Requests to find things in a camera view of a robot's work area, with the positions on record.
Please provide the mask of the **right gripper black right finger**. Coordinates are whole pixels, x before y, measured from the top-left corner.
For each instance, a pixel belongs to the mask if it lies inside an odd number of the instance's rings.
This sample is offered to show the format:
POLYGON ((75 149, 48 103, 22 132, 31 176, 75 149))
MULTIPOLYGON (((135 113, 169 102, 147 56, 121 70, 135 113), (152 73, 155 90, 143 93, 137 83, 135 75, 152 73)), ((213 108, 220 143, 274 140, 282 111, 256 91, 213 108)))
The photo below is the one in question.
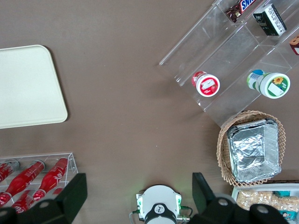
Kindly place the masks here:
POLYGON ((201 172, 192 174, 192 197, 198 214, 190 219, 190 224, 288 223, 272 206, 254 204, 247 211, 225 197, 216 197, 201 172))

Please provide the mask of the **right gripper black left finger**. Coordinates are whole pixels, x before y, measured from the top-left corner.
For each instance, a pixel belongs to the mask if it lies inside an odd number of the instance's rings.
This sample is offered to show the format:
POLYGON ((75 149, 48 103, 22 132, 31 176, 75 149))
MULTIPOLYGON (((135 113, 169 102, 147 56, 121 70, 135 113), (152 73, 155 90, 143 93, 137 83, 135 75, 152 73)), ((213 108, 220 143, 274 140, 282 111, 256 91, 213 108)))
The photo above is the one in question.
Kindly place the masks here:
POLYGON ((2 224, 71 224, 87 199, 85 173, 76 174, 54 199, 38 202, 24 213, 14 208, 0 210, 2 224))

